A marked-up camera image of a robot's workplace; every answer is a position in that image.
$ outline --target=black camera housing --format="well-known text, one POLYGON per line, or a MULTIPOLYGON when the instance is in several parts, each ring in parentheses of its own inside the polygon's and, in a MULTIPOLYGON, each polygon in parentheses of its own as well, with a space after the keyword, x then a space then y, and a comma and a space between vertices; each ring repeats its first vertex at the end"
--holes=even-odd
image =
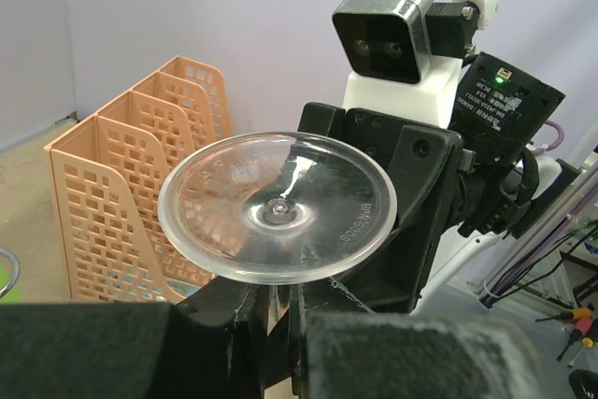
POLYGON ((401 17, 336 13, 333 23, 359 75, 408 84, 421 81, 409 26, 401 17))

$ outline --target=white wall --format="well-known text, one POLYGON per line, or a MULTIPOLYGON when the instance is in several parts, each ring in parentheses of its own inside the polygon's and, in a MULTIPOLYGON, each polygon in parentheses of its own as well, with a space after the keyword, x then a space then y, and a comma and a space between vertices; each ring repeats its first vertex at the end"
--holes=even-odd
MULTIPOLYGON (((570 151, 596 118, 597 0, 502 0, 478 48, 567 93, 570 151)), ((219 67, 237 132, 294 129, 304 102, 339 104, 349 66, 341 0, 68 0, 78 109, 88 114, 179 53, 219 67)), ((550 140, 549 130, 538 140, 550 140)))
POLYGON ((74 110, 66 0, 0 0, 0 149, 74 110))

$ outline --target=camera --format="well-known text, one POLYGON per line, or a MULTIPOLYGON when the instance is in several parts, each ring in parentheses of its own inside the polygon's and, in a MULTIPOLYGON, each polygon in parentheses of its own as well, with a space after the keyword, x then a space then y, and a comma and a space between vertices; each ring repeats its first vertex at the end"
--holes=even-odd
POLYGON ((333 14, 354 72, 418 84, 430 68, 426 13, 434 0, 344 0, 333 14))

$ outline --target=screw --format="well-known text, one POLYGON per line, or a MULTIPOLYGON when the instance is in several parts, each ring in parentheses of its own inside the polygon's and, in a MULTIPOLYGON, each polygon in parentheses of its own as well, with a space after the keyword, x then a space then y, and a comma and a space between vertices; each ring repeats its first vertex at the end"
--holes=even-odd
POLYGON ((287 208, 286 208, 284 205, 275 205, 275 206, 272 208, 272 211, 273 211, 275 214, 283 214, 283 213, 285 213, 285 212, 287 211, 287 208))
POLYGON ((428 154, 430 154, 430 144, 425 139, 420 139, 415 144, 413 144, 411 152, 416 158, 427 158, 428 154))
POLYGON ((471 18, 474 17, 474 8, 473 7, 463 7, 461 8, 461 15, 466 21, 469 21, 471 18))

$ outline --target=clear plastic suction cup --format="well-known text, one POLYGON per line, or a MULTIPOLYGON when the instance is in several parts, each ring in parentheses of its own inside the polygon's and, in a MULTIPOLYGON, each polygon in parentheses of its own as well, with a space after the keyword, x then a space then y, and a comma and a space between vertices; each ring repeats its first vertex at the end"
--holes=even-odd
POLYGON ((363 261, 387 237, 396 194, 353 147, 302 133, 240 135, 197 151, 160 192, 166 236, 225 278, 294 284, 363 261))

